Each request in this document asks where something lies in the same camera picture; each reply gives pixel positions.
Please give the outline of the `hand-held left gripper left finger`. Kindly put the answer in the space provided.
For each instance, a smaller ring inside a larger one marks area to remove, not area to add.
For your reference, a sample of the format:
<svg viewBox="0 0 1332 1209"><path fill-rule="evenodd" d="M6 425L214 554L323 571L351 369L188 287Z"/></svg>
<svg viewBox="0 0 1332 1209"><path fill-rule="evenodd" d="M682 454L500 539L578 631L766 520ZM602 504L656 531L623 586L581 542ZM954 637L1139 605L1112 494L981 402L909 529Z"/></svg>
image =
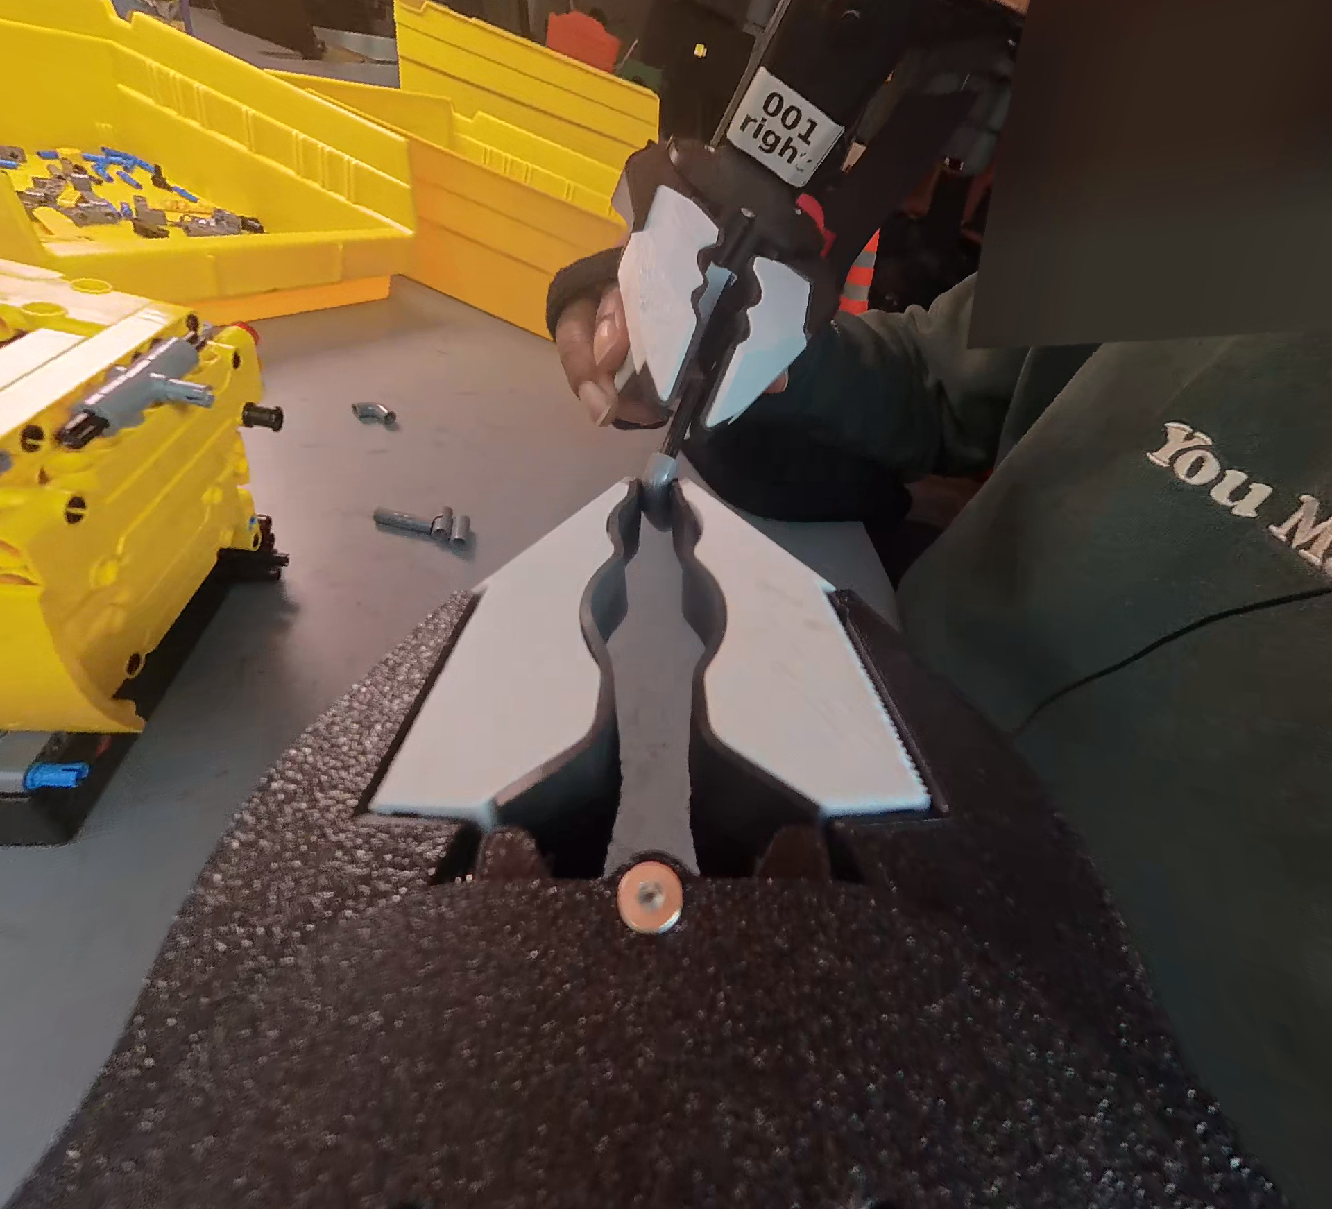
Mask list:
<svg viewBox="0 0 1332 1209"><path fill-rule="evenodd" d="M613 484L470 599L368 790L368 812L524 830L557 878L597 880L623 771L608 639L627 611L642 489Z"/></svg>

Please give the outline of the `yellow plastic bin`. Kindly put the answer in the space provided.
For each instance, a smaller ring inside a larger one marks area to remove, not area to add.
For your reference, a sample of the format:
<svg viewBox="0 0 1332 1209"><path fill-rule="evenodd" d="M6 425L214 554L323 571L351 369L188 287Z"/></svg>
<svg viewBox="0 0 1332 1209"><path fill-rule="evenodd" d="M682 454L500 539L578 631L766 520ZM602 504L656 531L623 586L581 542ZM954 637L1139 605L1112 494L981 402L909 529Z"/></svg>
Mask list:
<svg viewBox="0 0 1332 1209"><path fill-rule="evenodd" d="M409 145L370 119L146 15L122 20L108 0L2 0L2 62L3 147L111 147L262 227L146 240L125 222L60 217L53 235L5 172L5 261L222 322L383 299L409 271Z"/></svg>
<svg viewBox="0 0 1332 1209"><path fill-rule="evenodd" d="M558 271L619 243L619 171L444 97L280 71L407 140L417 230L409 279L549 338Z"/></svg>
<svg viewBox="0 0 1332 1209"><path fill-rule="evenodd" d="M653 90L430 0L393 0L399 86L521 134L521 160L610 205L658 135Z"/></svg>

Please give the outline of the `black wired earphone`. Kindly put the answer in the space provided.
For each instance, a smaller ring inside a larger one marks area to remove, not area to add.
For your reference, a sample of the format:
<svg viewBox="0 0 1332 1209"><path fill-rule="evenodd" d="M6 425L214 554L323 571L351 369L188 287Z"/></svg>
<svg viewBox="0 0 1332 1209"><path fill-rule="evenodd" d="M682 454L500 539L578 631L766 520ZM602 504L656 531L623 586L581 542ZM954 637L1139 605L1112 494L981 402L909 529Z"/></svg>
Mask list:
<svg viewBox="0 0 1332 1209"><path fill-rule="evenodd" d="M1237 618L1247 618L1247 616L1252 616L1252 615L1260 615L1260 613L1272 611L1276 608L1285 608L1285 607L1290 607L1290 605L1303 605L1303 603L1309 603L1309 602L1321 602L1321 600L1327 600L1329 597L1330 597L1330 586L1319 586L1319 587L1301 590L1301 592L1292 592L1292 594L1282 595L1282 597L1266 599L1266 600L1260 600L1260 602L1248 602L1248 603L1244 603L1244 605L1224 608L1218 613L1208 615L1207 618L1198 618L1192 623L1187 623L1182 627L1178 627L1178 629L1168 632L1166 635L1161 635L1161 637L1152 640L1149 645L1139 648L1137 652L1129 653L1126 658L1123 658L1116 663L1107 664L1104 668L1099 668L1099 669L1086 674L1084 677L1076 679L1075 682L1071 682L1071 684L1059 689L1057 692L1047 695L1046 698L1042 698L1041 701L1038 701L1033 706L1033 709L1025 716L1025 719L1017 727L1009 730L1009 735L1012 738L1017 738L1017 737L1023 735L1025 730L1028 730L1030 726L1034 722L1034 719L1039 719L1041 714L1046 709L1057 705L1057 701L1063 701L1063 698L1067 698L1067 697L1070 697L1070 695L1073 695L1073 693L1076 693L1076 692L1079 692L1079 690L1083 690L1089 685L1094 685L1094 684L1097 684L1097 682L1100 682L1100 681L1104 681L1104 679L1107 679L1113 674L1118 674L1123 669L1131 668L1136 663L1141 663L1149 655L1157 653L1163 648L1168 648L1174 642L1182 640L1186 637L1190 637L1197 632L1202 632L1207 627L1211 627L1213 624L1227 623L1227 621L1232 621L1232 619L1237 619Z"/></svg>

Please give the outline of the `orange safety vest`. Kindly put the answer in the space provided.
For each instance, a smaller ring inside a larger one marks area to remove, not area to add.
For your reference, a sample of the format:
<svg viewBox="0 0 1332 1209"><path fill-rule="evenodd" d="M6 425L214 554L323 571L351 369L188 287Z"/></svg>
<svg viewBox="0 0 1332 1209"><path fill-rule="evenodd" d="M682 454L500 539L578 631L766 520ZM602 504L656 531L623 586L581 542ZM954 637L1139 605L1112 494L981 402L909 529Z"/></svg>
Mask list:
<svg viewBox="0 0 1332 1209"><path fill-rule="evenodd" d="M848 269L840 298L840 311L845 314L865 314L872 306L878 237L880 230L875 230Z"/></svg>

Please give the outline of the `person's right hand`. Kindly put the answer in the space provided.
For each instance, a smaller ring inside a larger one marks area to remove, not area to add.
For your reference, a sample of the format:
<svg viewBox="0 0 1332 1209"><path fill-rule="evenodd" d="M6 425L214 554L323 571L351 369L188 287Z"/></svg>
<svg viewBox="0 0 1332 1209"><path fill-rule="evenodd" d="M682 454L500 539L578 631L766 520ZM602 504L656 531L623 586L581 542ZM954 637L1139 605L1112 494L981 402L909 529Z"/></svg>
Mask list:
<svg viewBox="0 0 1332 1209"><path fill-rule="evenodd" d="M642 401L627 386L616 386L616 373L629 357L618 285L608 285L597 299L571 301L555 324L555 348L569 390L595 426L653 430L661 425L656 404Z"/></svg>

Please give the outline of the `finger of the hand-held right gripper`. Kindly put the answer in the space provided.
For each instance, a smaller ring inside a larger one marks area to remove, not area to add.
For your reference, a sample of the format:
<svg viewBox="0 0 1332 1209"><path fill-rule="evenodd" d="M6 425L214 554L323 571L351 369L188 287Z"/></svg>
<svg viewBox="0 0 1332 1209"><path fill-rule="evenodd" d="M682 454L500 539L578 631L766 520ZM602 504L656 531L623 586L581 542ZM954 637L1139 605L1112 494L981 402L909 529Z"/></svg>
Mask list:
<svg viewBox="0 0 1332 1209"><path fill-rule="evenodd" d="M743 309L746 335L734 348L706 406L706 430L742 417L808 345L811 282L790 266L754 258L758 301Z"/></svg>
<svg viewBox="0 0 1332 1209"><path fill-rule="evenodd" d="M661 406L676 402L698 330L697 298L719 227L672 187L658 187L645 224L631 234L618 269L629 336L627 369Z"/></svg>

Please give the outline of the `pile of grey blue parts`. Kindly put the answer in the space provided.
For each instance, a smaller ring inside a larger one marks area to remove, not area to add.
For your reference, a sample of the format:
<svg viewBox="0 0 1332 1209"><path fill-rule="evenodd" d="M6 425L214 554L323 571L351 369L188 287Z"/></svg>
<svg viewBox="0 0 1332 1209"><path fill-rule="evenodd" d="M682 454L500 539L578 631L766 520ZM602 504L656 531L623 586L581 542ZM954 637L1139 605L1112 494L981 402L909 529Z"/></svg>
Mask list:
<svg viewBox="0 0 1332 1209"><path fill-rule="evenodd" d="M265 234L256 216L201 197L167 177L158 163L121 148L3 145L2 172L26 217L51 240Z"/></svg>

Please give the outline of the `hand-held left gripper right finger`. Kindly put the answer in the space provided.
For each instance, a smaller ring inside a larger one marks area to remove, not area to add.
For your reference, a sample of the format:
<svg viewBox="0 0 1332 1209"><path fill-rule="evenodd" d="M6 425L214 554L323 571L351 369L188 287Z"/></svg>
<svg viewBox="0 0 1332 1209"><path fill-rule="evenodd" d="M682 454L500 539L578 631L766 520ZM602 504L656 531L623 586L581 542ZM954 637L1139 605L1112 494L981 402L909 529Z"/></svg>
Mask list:
<svg viewBox="0 0 1332 1209"><path fill-rule="evenodd" d="M791 827L927 816L931 796L862 648L814 568L693 483L671 489L692 677L698 870L753 873Z"/></svg>

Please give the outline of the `person's right forearm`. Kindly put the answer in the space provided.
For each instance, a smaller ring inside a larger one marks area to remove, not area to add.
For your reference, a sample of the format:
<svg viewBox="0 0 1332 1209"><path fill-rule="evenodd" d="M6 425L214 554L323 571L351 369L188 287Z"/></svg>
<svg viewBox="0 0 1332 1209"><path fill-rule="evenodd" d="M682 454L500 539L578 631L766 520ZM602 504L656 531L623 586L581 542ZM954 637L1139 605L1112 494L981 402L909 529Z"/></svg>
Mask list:
<svg viewBox="0 0 1332 1209"><path fill-rule="evenodd" d="M838 314L771 396L774 414L904 483L991 470L1025 351L968 346L976 283L901 314Z"/></svg>

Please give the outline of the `yellow lego robot model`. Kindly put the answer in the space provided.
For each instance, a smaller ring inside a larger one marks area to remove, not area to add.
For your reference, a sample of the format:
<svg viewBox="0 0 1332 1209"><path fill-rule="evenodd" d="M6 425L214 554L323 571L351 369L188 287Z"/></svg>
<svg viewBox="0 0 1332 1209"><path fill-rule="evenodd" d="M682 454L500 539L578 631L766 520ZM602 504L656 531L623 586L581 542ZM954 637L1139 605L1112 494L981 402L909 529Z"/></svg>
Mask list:
<svg viewBox="0 0 1332 1209"><path fill-rule="evenodd" d="M245 430L257 343L183 304L2 266L2 843L72 840L233 586L288 558Z"/></svg>

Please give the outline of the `red object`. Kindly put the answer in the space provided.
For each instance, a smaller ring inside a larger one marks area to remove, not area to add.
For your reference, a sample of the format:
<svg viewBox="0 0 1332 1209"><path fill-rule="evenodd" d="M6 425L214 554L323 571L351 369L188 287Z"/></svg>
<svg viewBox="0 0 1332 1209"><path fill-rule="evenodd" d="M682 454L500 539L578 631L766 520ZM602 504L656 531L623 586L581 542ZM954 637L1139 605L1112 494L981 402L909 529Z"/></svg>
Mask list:
<svg viewBox="0 0 1332 1209"><path fill-rule="evenodd" d="M615 73L621 41L610 33L598 13L552 12L545 23L545 47L597 71Z"/></svg>

